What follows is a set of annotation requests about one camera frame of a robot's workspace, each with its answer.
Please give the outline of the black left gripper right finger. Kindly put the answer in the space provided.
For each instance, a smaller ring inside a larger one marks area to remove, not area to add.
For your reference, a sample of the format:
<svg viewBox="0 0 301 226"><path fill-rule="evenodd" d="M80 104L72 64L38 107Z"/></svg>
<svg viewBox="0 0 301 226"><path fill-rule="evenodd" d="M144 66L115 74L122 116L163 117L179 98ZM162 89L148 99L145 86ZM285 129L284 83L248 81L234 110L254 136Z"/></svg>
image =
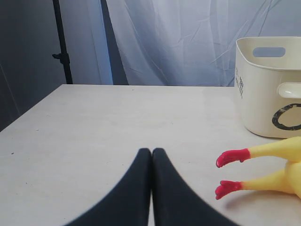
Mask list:
<svg viewBox="0 0 301 226"><path fill-rule="evenodd" d="M156 226L235 226L182 179L163 148L152 152L152 199Z"/></svg>

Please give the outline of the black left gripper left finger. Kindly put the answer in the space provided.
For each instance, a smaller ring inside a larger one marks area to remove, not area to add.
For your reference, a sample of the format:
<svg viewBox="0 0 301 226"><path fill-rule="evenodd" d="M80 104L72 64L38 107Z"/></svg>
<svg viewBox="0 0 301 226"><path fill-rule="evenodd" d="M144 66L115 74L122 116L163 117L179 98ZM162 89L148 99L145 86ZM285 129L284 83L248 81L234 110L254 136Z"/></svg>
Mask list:
<svg viewBox="0 0 301 226"><path fill-rule="evenodd" d="M146 226L151 200L151 152L139 149L122 179L68 226Z"/></svg>

